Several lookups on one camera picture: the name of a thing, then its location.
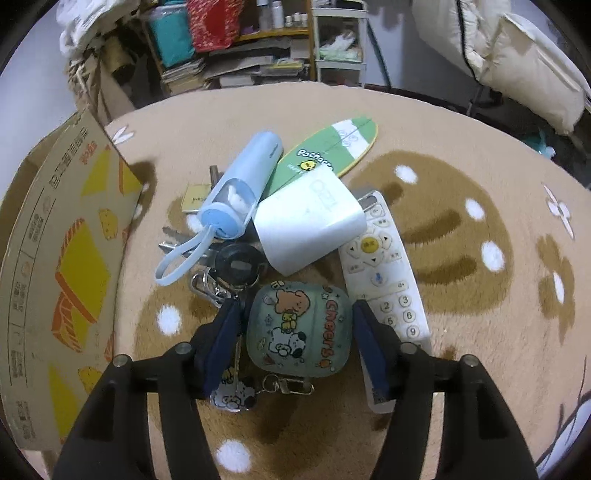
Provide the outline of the teal storage bag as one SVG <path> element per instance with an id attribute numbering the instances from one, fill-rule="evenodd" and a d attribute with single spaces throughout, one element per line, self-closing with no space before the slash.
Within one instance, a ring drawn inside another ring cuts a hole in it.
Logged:
<path id="1" fill-rule="evenodd" d="M 189 61 L 195 54 L 185 1 L 164 1 L 147 13 L 159 58 L 165 68 Z"/>

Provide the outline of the puppy charm keychain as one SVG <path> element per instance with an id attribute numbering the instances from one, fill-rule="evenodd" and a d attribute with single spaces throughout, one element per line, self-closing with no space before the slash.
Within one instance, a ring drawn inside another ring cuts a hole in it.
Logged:
<path id="1" fill-rule="evenodd" d="M 260 394 L 309 396 L 315 392 L 310 379 L 266 373 L 263 377 L 245 374 L 240 370 L 249 359 L 242 352 L 245 341 L 238 337 L 228 368 L 221 375 L 221 382 L 209 396 L 211 405 L 219 410 L 240 413 L 252 410 Z"/>

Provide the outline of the light blue bottle with strap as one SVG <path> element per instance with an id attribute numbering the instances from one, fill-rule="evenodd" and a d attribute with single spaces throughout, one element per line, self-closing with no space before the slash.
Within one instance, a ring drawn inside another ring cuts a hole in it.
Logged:
<path id="1" fill-rule="evenodd" d="M 183 277 L 215 239 L 235 240 L 245 234 L 283 143 L 270 131 L 256 133 L 212 188 L 197 212 L 202 229 L 167 253 L 154 272 L 154 281 L 168 286 Z"/>

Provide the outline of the silver carabiner clip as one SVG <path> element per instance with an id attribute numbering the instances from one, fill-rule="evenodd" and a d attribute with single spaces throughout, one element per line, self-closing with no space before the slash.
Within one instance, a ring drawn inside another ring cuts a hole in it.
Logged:
<path id="1" fill-rule="evenodd" d="M 190 291 L 219 309 L 226 298 L 228 290 L 220 286 L 211 276 L 209 270 L 198 271 L 189 280 Z"/>

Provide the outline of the beige patterned carpet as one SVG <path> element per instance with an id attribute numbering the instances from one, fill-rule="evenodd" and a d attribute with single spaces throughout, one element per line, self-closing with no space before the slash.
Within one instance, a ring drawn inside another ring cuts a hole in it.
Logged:
<path id="1" fill-rule="evenodd" d="M 214 307 L 178 281 L 153 282 L 156 230 L 180 192 L 258 131 L 287 147 L 329 124 L 372 118 L 377 138 L 346 174 L 384 204 L 368 231 L 290 277 L 263 279 L 263 331 L 242 375 L 287 367 L 320 377 L 308 396 L 242 394 L 195 404 L 176 440 L 185 479 L 366 479 L 391 423 L 370 407 L 362 350 L 338 368 L 335 309 L 356 285 L 392 293 L 370 305 L 402 340 L 436 357 L 476 355 L 501 391 L 544 479 L 590 475 L 590 194 L 518 140 L 420 101 L 360 88 L 281 83 L 183 94 L 127 114 L 135 136 L 101 156 L 80 194 L 87 216 L 59 240 L 59 326 L 107 317 L 99 359 L 150 359 L 211 322 Z"/>

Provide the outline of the cartoon earbuds case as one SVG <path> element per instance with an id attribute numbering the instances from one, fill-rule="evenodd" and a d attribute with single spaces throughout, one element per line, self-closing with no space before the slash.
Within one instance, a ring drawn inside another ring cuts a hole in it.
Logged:
<path id="1" fill-rule="evenodd" d="M 349 360 L 352 302 L 332 285 L 274 281 L 256 293 L 247 321 L 249 359 L 270 373 L 325 378 Z"/>

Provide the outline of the white utility cart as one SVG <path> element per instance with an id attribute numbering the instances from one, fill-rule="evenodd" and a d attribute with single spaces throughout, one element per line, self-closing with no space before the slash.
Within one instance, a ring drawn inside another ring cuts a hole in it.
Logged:
<path id="1" fill-rule="evenodd" d="M 368 20 L 366 1 L 311 2 L 318 82 L 365 86 Z"/>

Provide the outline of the wooden bookshelf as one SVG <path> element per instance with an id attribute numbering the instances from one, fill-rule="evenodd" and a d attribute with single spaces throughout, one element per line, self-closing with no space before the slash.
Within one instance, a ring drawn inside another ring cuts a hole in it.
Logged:
<path id="1" fill-rule="evenodd" d="M 163 2 L 152 1 L 152 4 L 140 7 L 137 18 L 158 74 L 159 86 L 166 95 L 161 86 L 162 72 L 186 62 L 165 68 L 160 61 L 147 13 Z M 211 52 L 195 50 L 189 61 L 206 60 L 204 79 L 208 81 L 208 87 L 223 85 L 228 76 L 235 73 L 249 72 L 254 83 L 262 82 L 265 77 L 287 76 L 287 68 L 281 65 L 283 61 L 295 65 L 295 76 L 314 80 L 317 76 L 312 50 L 314 30 L 310 1 L 243 1 L 239 35 L 231 46 Z"/>

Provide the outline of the stack of books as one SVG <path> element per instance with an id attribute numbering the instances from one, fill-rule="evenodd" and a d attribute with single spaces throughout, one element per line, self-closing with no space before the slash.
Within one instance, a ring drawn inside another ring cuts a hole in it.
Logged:
<path id="1" fill-rule="evenodd" d="M 207 88 L 209 83 L 204 79 L 205 66 L 206 60 L 198 58 L 164 70 L 160 76 L 164 93 L 174 96 Z"/>

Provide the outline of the green Pochacco oval board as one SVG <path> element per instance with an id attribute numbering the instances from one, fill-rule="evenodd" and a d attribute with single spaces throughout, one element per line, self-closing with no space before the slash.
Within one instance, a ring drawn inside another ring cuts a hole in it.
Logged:
<path id="1" fill-rule="evenodd" d="M 318 166 L 328 167 L 341 178 L 370 151 L 378 131 L 374 120 L 361 116 L 332 123 L 311 135 L 280 158 L 262 199 Z"/>

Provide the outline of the cream bedding pillow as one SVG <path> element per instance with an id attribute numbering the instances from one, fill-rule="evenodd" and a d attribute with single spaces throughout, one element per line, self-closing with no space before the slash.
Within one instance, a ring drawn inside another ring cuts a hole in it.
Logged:
<path id="1" fill-rule="evenodd" d="M 509 1 L 412 3 L 423 41 L 480 84 L 542 117 L 569 136 L 590 108 L 581 70 Z"/>

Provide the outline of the black car key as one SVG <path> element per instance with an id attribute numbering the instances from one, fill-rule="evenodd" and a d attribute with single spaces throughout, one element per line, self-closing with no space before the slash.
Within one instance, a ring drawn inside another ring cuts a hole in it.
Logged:
<path id="1" fill-rule="evenodd" d="M 249 288 L 266 271 L 263 253 L 249 243 L 224 242 L 213 262 L 214 278 L 232 290 Z"/>

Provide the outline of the white remote control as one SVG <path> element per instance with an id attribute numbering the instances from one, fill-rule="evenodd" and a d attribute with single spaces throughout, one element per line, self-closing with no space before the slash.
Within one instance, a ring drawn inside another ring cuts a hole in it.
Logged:
<path id="1" fill-rule="evenodd" d="M 432 352 L 431 331 L 411 262 L 396 223 L 381 192 L 363 193 L 358 201 L 367 220 L 367 230 L 339 248 L 339 260 L 352 300 L 367 302 L 378 323 L 396 332 L 403 342 L 412 342 Z M 363 381 L 370 409 L 377 414 L 394 411 L 386 397 L 385 359 L 380 353 L 393 345 L 374 338 L 370 327 L 353 324 Z"/>

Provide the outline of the cardboard box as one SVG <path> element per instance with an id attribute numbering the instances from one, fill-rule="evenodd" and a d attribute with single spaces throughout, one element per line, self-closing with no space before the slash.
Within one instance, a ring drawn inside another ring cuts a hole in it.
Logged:
<path id="1" fill-rule="evenodd" d="M 1 398 L 16 444 L 61 448 L 113 355 L 142 186 L 89 111 L 23 160 L 1 204 Z"/>

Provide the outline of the red gift bag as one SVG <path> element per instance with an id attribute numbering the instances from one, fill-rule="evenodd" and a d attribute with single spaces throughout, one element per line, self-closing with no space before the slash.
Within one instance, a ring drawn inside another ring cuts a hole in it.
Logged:
<path id="1" fill-rule="evenodd" d="M 238 38 L 242 0 L 188 0 L 186 8 L 197 52 L 226 49 Z"/>

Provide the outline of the gold card tag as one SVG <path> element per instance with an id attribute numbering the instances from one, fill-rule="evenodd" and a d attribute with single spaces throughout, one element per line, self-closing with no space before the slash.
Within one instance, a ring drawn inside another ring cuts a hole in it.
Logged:
<path id="1" fill-rule="evenodd" d="M 197 213 L 209 193 L 211 184 L 189 184 L 181 201 L 181 211 L 186 214 Z"/>

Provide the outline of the white puffy jacket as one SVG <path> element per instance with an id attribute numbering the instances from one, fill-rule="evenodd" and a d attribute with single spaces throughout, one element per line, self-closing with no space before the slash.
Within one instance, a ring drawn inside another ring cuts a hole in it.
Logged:
<path id="1" fill-rule="evenodd" d="M 56 21 L 62 28 L 59 48 L 64 58 L 80 58 L 89 44 L 112 30 L 119 20 L 152 1 L 140 0 L 61 0 Z"/>

